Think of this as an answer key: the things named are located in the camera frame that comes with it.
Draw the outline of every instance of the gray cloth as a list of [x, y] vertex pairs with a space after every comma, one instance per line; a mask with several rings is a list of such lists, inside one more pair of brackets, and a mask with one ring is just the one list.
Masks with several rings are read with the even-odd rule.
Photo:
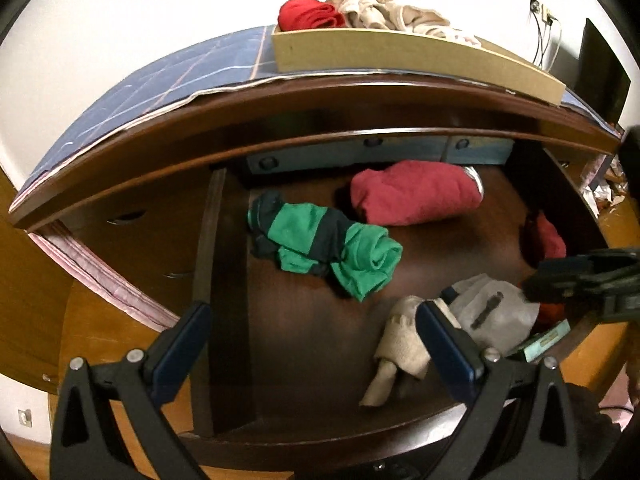
[[449, 309], [482, 349], [492, 346], [506, 355], [527, 339], [538, 318], [539, 303], [529, 303], [517, 286], [486, 274], [457, 282], [452, 288], [458, 296]]

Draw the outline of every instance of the rolled green clothing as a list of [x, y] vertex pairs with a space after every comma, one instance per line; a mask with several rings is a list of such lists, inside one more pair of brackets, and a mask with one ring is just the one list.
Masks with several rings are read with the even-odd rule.
[[324, 276], [332, 270], [359, 301], [391, 280], [402, 255], [387, 229], [351, 221], [337, 209], [288, 204], [277, 191], [254, 200], [248, 223], [255, 256], [277, 259], [289, 272]]

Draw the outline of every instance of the wooden floor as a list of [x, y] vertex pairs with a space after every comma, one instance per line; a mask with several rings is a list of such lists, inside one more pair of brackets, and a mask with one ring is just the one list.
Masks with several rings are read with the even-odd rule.
[[[640, 226], [630, 200], [625, 200], [600, 217], [600, 225], [607, 241], [614, 247], [640, 246]], [[611, 376], [613, 363], [620, 356], [626, 324], [600, 325], [562, 363], [565, 380], [599, 389]], [[84, 356], [91, 364], [112, 362], [120, 359], [129, 349], [147, 348], [157, 333], [126, 316], [114, 306], [74, 283], [69, 296], [63, 339], [60, 351], [60, 378], [69, 360], [77, 355]], [[57, 397], [50, 396], [50, 405], [55, 407]], [[157, 478], [138, 443], [127, 417], [119, 402], [114, 402], [114, 412], [124, 440], [136, 466], [141, 472]], [[189, 431], [193, 428], [189, 383], [178, 394], [175, 402], [162, 409], [175, 431]], [[39, 480], [48, 479], [48, 447], [33, 446], [33, 442], [14, 439], [12, 442], [23, 460]], [[250, 480], [286, 479], [291, 473], [245, 472], [203, 468], [212, 479]]]

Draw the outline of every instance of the black television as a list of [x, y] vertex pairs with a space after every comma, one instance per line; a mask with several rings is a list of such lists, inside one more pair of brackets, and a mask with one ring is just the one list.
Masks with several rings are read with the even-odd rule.
[[607, 123], [617, 124], [631, 80], [600, 31], [587, 18], [574, 91]]

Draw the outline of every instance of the cardboard box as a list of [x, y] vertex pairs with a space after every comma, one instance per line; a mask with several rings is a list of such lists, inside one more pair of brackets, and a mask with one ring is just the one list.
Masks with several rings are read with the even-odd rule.
[[385, 68], [450, 75], [559, 105], [564, 83], [486, 40], [482, 48], [394, 30], [315, 28], [272, 35], [280, 72]]

